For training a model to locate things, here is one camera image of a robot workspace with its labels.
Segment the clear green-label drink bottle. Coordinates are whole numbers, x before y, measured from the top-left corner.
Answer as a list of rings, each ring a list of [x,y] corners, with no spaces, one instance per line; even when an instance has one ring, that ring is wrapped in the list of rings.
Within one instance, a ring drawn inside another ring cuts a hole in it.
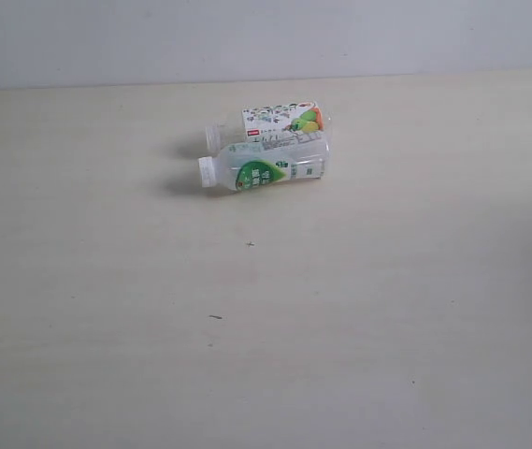
[[[204,188],[244,192],[273,183],[320,179],[330,155],[323,133],[230,144],[198,160]]]

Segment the clear fruit-label bottle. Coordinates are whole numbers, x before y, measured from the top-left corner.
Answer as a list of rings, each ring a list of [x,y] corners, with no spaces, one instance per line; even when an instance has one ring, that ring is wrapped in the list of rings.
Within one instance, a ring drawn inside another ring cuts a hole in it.
[[[223,122],[206,127],[210,154],[239,142],[269,141],[294,135],[323,132],[332,136],[332,120],[318,102],[295,101],[274,106],[247,107],[230,114]]]

